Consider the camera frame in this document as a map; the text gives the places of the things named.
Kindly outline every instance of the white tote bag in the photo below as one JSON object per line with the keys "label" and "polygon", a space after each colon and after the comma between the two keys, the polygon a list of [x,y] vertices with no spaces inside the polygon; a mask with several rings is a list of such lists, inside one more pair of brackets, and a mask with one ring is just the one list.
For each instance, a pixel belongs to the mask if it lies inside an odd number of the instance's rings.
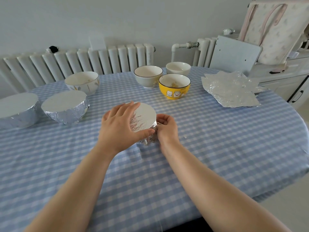
{"label": "white tote bag", "polygon": [[258,62],[284,64],[308,23],[309,0],[252,1],[238,40],[263,47]]}

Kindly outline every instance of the radiator pipe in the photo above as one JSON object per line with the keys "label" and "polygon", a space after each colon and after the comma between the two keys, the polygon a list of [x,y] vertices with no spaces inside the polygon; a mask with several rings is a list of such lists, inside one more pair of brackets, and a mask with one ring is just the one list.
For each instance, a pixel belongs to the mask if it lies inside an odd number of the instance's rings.
{"label": "radiator pipe", "polygon": [[178,48],[191,49],[193,47],[198,47],[198,46],[199,46],[198,42],[191,42],[191,41],[189,41],[189,42],[187,42],[185,44],[173,44],[173,46],[172,46],[172,60],[171,60],[171,62],[174,62],[176,49],[178,49]]}

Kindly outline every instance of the hand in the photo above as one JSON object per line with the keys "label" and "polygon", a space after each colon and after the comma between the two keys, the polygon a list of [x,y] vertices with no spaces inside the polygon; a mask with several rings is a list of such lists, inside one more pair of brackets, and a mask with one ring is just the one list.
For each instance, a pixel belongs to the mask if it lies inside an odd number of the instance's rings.
{"label": "hand", "polygon": [[113,107],[102,117],[101,130],[98,135],[97,147],[104,152],[109,152],[114,157],[134,143],[147,138],[155,131],[145,129],[133,132],[130,128],[130,119],[141,103],[132,101]]}
{"label": "hand", "polygon": [[161,123],[158,124],[158,139],[161,144],[161,150],[162,145],[180,143],[178,138],[177,124],[172,116],[166,114],[158,114],[157,122]]}

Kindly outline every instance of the yellow bowl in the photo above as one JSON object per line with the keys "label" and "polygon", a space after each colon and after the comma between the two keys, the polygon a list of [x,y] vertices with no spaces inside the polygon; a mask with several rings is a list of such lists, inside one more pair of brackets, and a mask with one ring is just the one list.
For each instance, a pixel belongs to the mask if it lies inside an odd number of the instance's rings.
{"label": "yellow bowl", "polygon": [[183,97],[188,92],[190,84],[190,78],[181,74],[166,74],[159,79],[161,93],[172,100]]}

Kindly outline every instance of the gingham pattern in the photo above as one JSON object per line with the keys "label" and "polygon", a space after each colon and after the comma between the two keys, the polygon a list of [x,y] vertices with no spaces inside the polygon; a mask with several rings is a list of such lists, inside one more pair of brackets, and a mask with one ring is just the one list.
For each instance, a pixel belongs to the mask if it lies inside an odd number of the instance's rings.
{"label": "gingham pattern", "polygon": [[[181,143],[257,201],[307,173],[308,130],[296,111],[271,91],[257,97],[259,107],[224,108],[200,79],[216,72],[192,67],[191,88],[175,101],[158,86],[141,87],[132,72],[103,75],[78,124],[42,117],[26,129],[1,130],[0,231],[22,231],[30,223],[95,145],[102,115],[130,100],[175,117]],[[44,101],[65,90],[60,81],[33,92]],[[108,168],[89,231],[161,231],[199,216],[159,144],[134,144]]]}

